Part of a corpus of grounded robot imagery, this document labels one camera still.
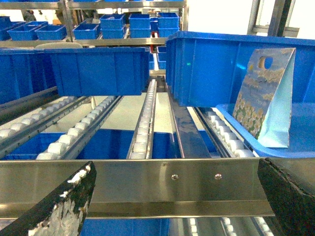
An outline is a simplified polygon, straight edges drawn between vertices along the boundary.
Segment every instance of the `worn black edge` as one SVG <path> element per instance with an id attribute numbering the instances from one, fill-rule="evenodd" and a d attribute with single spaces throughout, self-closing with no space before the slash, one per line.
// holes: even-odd
<path id="1" fill-rule="evenodd" d="M 86 169 L 89 165 L 91 170 L 87 175 L 81 179 L 77 186 L 73 183 L 68 183 L 80 170 Z M 43 198 L 38 204 L 32 207 L 30 210 L 25 212 L 20 218 L 13 221 L 10 225 L 5 227 L 0 231 L 0 236 L 28 236 L 29 230 L 37 227 L 38 223 L 47 220 L 55 205 L 59 203 L 64 203 L 69 200 L 75 201 L 75 213 L 80 213 L 80 208 L 84 207 L 86 201 L 89 201 L 88 206 L 90 206 L 94 186 L 96 180 L 96 169 L 93 161 L 87 162 L 79 170 L 73 173 L 69 178 L 62 182 L 57 188 L 55 188 L 51 193 L 49 193 L 45 198 Z M 68 191 L 69 194 L 66 198 L 60 195 Z M 78 232 L 80 233 L 83 227 L 84 220 L 87 216 L 87 212 L 83 212 L 83 219 L 80 223 Z"/>
<path id="2" fill-rule="evenodd" d="M 287 236 L 315 236 L 315 197 L 271 159 L 260 159 L 258 177 Z"/>

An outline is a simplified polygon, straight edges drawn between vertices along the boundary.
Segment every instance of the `metal shelf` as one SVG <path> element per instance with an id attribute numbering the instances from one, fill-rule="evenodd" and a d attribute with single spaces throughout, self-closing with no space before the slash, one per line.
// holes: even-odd
<path id="1" fill-rule="evenodd" d="M 1 2 L 1 10 L 57 10 L 60 8 L 60 2 Z"/>
<path id="2" fill-rule="evenodd" d="M 97 1 L 97 2 L 73 2 L 67 3 L 69 9 L 104 9 L 104 8 L 182 8 L 185 1 Z"/>
<path id="3" fill-rule="evenodd" d="M 57 43 L 57 42 L 71 42 L 69 38 L 64 40 L 34 40 L 34 41 L 0 41 L 0 47 L 8 47 L 8 48 L 15 48 L 15 47 L 36 47 L 40 44 L 45 43 Z"/>
<path id="4" fill-rule="evenodd" d="M 165 38 L 117 38 L 117 39 L 90 39 L 74 40 L 83 46 L 130 46 L 130 45 L 163 45 Z"/>

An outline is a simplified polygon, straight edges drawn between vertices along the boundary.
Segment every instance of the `roller conveyor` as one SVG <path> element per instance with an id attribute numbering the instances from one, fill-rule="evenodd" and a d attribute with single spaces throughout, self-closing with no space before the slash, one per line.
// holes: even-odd
<path id="1" fill-rule="evenodd" d="M 178 229 L 173 230 L 172 235 L 181 235 L 180 227 L 185 229 L 184 235 L 189 236 L 280 235 L 273 234 L 272 226 L 269 226 L 262 217 L 274 216 L 274 213 L 257 176 L 261 159 L 255 157 L 242 137 L 221 118 L 216 110 L 194 108 L 220 156 L 231 158 L 211 158 L 212 155 L 189 111 L 185 107 L 180 107 L 169 95 L 177 144 L 182 159 L 148 160 L 152 157 L 154 143 L 157 87 L 158 83 L 153 78 L 126 157 L 128 160 L 95 161 L 96 169 L 101 172 L 99 179 L 96 180 L 88 217 L 186 217 L 171 220 L 171 224 L 176 224 Z M 14 143 L 13 140 L 17 140 L 16 135 L 20 133 L 28 139 L 33 137 L 85 102 L 86 99 L 82 97 L 68 104 L 56 105 L 55 108 L 59 110 L 53 109 L 45 119 L 26 124 L 22 127 L 23 130 L 3 138 L 2 143 L 8 140 Z M 51 143 L 45 152 L 38 155 L 36 161 L 3 161 L 0 165 L 1 188 L 6 189 L 5 182 L 12 182 L 16 189 L 9 195 L 0 194 L 2 206 L 5 206 L 0 208 L 0 218 L 19 217 L 52 190 L 45 186 L 46 182 L 49 181 L 51 186 L 57 186 L 66 175 L 80 167 L 84 161 L 64 162 L 63 160 L 75 159 L 78 156 L 121 99 L 122 97 L 106 98 L 66 134 Z M 2 156 L 28 139 L 24 140 L 20 135 L 19 144 L 7 145 L 6 151 L 3 148 Z M 47 171 L 53 178 L 47 177 L 45 181 L 42 181 L 43 175 L 49 176 Z M 26 191 L 23 183 L 10 177 L 10 175 L 16 177 L 19 174 L 27 176 L 31 182 L 36 183 L 34 189 L 28 189 L 29 193 L 23 194 Z M 137 181 L 139 178 L 146 178 L 147 175 L 150 175 L 150 178 L 146 183 L 140 184 Z"/>

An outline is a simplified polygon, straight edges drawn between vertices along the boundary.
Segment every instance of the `white wall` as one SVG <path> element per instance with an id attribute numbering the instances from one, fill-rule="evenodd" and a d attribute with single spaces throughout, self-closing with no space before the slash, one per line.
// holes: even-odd
<path id="1" fill-rule="evenodd" d="M 189 31 L 247 34 L 252 0 L 189 0 Z"/>

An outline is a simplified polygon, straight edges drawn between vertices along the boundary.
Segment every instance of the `bin stack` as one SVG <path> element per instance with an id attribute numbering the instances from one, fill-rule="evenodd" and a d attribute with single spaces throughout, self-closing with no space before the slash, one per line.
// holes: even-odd
<path id="1" fill-rule="evenodd" d="M 158 34 L 160 37 L 168 37 L 179 31 L 179 17 L 176 13 L 159 13 Z"/>
<path id="2" fill-rule="evenodd" d="M 129 17 L 131 38 L 150 38 L 151 21 L 149 14 L 132 14 Z"/>

